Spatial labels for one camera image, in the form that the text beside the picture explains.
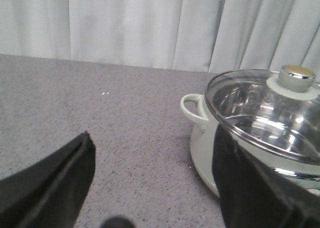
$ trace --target pot handle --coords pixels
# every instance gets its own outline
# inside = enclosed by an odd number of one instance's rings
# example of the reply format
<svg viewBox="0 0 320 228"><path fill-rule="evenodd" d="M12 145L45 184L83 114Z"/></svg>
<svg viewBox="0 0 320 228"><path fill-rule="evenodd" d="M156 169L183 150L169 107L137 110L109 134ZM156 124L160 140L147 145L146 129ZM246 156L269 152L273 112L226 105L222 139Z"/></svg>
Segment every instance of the pot handle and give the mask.
<svg viewBox="0 0 320 228"><path fill-rule="evenodd" d="M187 94L182 99L180 100L180 109L182 113L187 117L190 121L196 123L201 131L204 133L205 130L207 129L207 125L209 120L207 118L204 118L200 115L197 115L190 110L188 110L185 106L186 102L194 102L196 105L198 105L199 101L202 98L202 94Z"/></svg>

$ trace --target white curtain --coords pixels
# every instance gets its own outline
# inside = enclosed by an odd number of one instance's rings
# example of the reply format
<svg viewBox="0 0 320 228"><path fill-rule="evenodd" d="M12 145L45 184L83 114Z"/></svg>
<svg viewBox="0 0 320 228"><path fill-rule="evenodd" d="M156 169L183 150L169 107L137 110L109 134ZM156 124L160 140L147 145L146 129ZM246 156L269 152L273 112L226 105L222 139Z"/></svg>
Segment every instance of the white curtain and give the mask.
<svg viewBox="0 0 320 228"><path fill-rule="evenodd" d="M293 64L318 73L319 24L320 0L0 0L0 53L212 73Z"/></svg>

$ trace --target pot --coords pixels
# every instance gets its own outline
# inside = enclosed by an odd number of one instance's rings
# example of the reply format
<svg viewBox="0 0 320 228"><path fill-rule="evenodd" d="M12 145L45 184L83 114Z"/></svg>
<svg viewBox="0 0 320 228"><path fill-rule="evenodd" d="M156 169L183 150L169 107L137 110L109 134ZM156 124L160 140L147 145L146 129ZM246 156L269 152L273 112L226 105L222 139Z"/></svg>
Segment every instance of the pot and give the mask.
<svg viewBox="0 0 320 228"><path fill-rule="evenodd" d="M319 194L320 89L314 81L315 74L302 66L236 70L215 76L204 95L181 99L181 111L194 122L194 166L217 196L212 167L218 125L275 172ZM187 102L196 104L197 114Z"/></svg>

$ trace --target lid knob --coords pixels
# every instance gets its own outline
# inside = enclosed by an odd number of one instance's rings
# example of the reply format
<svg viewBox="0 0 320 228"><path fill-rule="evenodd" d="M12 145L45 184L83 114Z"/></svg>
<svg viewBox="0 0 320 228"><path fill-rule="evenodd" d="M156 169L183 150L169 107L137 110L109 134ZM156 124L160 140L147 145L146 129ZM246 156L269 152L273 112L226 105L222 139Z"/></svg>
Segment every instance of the lid knob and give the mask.
<svg viewBox="0 0 320 228"><path fill-rule="evenodd" d="M311 87L315 79L315 73L308 68L284 65L279 72L278 83L290 91L303 93Z"/></svg>

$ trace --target pot lid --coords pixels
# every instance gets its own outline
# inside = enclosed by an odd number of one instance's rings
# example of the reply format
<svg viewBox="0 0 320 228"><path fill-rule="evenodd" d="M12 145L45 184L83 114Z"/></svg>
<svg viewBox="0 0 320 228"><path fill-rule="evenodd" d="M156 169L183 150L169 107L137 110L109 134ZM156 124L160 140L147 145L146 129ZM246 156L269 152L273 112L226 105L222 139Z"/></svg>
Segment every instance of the pot lid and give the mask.
<svg viewBox="0 0 320 228"><path fill-rule="evenodd" d="M320 164L320 88L315 74L286 65L280 72L236 70L205 91L213 116L230 132L271 153Z"/></svg>

